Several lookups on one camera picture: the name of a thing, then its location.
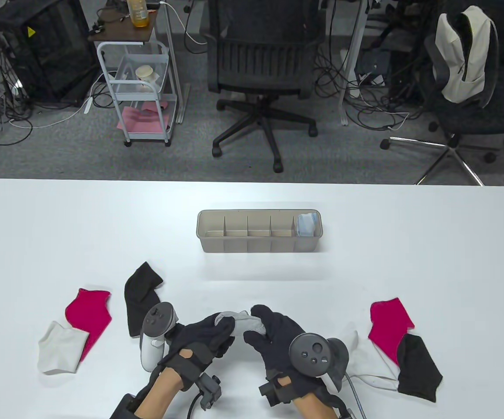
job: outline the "desk leg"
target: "desk leg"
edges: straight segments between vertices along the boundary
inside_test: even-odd
[[[170,17],[168,16],[168,6],[162,7],[165,11],[166,20],[166,37],[168,38],[168,47],[170,48],[170,60],[172,61],[172,69],[174,70],[174,81],[176,82],[176,95],[178,96],[178,113],[176,114],[176,122],[181,124],[184,121],[184,113],[188,104],[188,96],[190,96],[190,83],[184,83],[184,91],[180,87],[180,76],[178,76],[178,67],[176,66],[176,54],[174,53],[174,42],[172,42],[172,28],[170,26]]]
[[[362,43],[362,37],[364,36],[364,30],[366,27],[366,20],[368,19],[368,12],[370,11],[369,0],[361,0],[360,6],[358,7],[358,13],[355,20],[355,30],[353,30],[353,35],[351,38],[351,44],[349,46],[347,54],[347,60],[344,63],[344,74],[347,77],[347,81],[344,82],[344,86],[341,89],[341,94],[339,96],[339,116],[341,116],[341,124],[348,125],[349,120],[345,112],[344,98],[345,95],[350,93],[351,86],[353,90],[357,90],[354,86],[357,85],[357,79],[355,75],[355,67],[358,59],[358,53],[360,52],[360,46]]]

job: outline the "sock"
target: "sock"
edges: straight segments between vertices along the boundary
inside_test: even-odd
[[[38,370],[47,375],[75,373],[88,336],[83,330],[50,323],[38,341]]]
[[[223,311],[215,318],[215,325],[218,325],[223,317],[234,317],[234,330],[230,334],[232,337],[241,337],[244,332],[250,330],[265,336],[265,326],[259,317],[250,316],[247,311]]]
[[[373,303],[370,306],[370,320],[373,324],[368,339],[399,365],[397,360],[399,344],[407,330],[415,327],[403,304],[399,299]]]
[[[108,291],[87,291],[79,288],[77,297],[66,307],[66,319],[70,325],[89,333],[79,361],[85,359],[112,320],[106,308],[106,302],[109,298],[110,292]]]
[[[436,389],[443,377],[422,338],[407,333],[399,345],[397,357],[400,368],[398,392],[436,403]]]
[[[137,268],[124,287],[126,309],[128,311],[128,331],[131,337],[140,337],[146,314],[159,304],[154,289],[162,284],[159,277],[147,262]]]
[[[397,391],[399,368],[391,361],[390,367],[371,341],[359,338],[354,323],[349,323],[338,339],[349,353],[350,377],[357,377],[370,387]]]

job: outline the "hand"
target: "hand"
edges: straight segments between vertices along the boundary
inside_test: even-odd
[[[166,335],[167,341],[172,339],[172,342],[168,355],[158,365],[174,369],[182,377],[184,391],[197,381],[198,372],[205,371],[214,357],[225,355],[234,342],[234,337],[230,335],[234,330],[234,318],[224,317],[215,325],[217,316],[218,313],[187,326],[177,324]]]
[[[290,379],[298,397],[313,393],[318,387],[324,385],[319,378],[301,374],[290,362],[288,348],[295,337],[304,333],[304,329],[294,320],[281,313],[273,313],[266,306],[253,306],[250,314],[261,319],[267,334],[264,337],[257,332],[244,332],[244,342],[260,353],[267,371],[279,372],[278,382],[281,385],[286,385]]]
[[[168,345],[168,355],[162,359],[162,362],[172,359],[176,353],[187,348],[191,343],[203,343],[216,358],[223,357],[234,342],[234,337],[230,335],[234,330],[234,318],[224,317],[218,325],[215,325],[218,315],[219,313],[216,313],[187,326],[177,323],[174,329],[166,334],[167,340],[171,342]]]

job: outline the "floor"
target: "floor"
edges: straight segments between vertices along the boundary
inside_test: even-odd
[[[305,126],[273,124],[285,172],[272,171],[272,155],[264,133],[252,128],[234,141],[223,144],[223,156],[213,159],[211,142],[239,118],[237,112],[218,112],[218,95],[206,86],[206,57],[177,54],[182,80],[192,82],[184,123],[175,127],[172,146],[162,143],[123,145],[116,129],[114,110],[94,106],[50,128],[34,130],[21,144],[0,147],[0,178],[112,179],[112,180],[199,180],[216,182],[307,182],[392,183],[415,182],[435,160],[439,151],[392,145],[379,148],[387,132],[367,131],[339,123],[337,99],[284,98],[278,107],[310,115],[318,121],[319,135],[310,138]],[[45,111],[32,118],[36,126],[71,115],[73,110]],[[388,117],[374,115],[372,124],[385,124]],[[442,140],[428,132],[431,114],[409,121],[397,136]],[[9,126],[0,142],[21,138],[24,130]],[[504,136],[468,137],[468,144],[501,147]],[[487,164],[482,152],[465,151],[467,162],[486,185],[504,185],[504,152]],[[459,166],[447,159],[428,180],[430,184],[471,184]]]

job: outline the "black sock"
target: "black sock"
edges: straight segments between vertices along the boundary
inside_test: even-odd
[[[124,297],[128,310],[128,330],[131,337],[138,337],[147,312],[161,301],[154,289],[162,284],[162,278],[145,262],[126,282]]]
[[[397,391],[436,403],[436,389],[443,377],[421,337],[406,333],[397,349],[397,359],[400,368]]]

